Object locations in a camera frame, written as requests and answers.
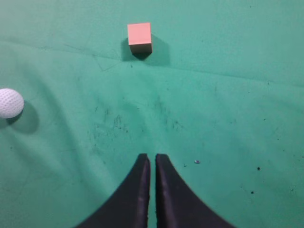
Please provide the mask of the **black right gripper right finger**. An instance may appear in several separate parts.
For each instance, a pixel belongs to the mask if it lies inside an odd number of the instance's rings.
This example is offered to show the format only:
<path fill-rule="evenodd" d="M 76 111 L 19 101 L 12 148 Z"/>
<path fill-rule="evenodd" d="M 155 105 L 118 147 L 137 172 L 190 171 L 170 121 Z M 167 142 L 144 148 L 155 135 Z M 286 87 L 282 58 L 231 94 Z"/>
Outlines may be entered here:
<path fill-rule="evenodd" d="M 195 195 L 168 155 L 157 154 L 156 217 L 158 228 L 232 228 Z"/>

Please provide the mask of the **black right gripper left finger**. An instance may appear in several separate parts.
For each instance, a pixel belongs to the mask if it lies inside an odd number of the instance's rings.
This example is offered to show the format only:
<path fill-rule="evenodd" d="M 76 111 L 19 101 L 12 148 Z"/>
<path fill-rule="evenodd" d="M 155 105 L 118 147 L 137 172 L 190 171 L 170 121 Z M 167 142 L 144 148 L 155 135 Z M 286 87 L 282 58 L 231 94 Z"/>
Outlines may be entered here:
<path fill-rule="evenodd" d="M 77 227 L 148 227 L 150 179 L 150 160 L 147 154 L 139 154 L 130 172 L 111 197 Z"/>

